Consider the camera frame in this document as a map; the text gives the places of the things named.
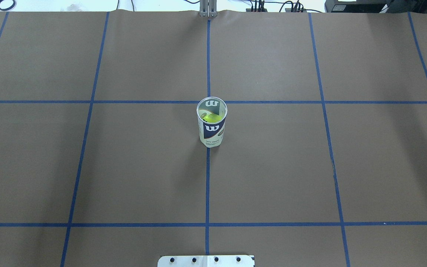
logo on cup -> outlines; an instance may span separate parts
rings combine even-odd
[[[217,106],[217,105],[218,105],[217,101],[210,100],[205,102],[205,106]]]
[[[207,130],[207,131],[209,131],[209,132],[212,132],[212,131],[216,131],[216,130],[218,130],[218,128],[219,128],[220,126],[218,126],[218,125],[216,125],[216,126],[208,126],[208,125],[205,125],[205,130]]]

gray tabletop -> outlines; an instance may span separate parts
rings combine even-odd
[[[427,15],[0,12],[0,266],[204,254],[427,267]]]

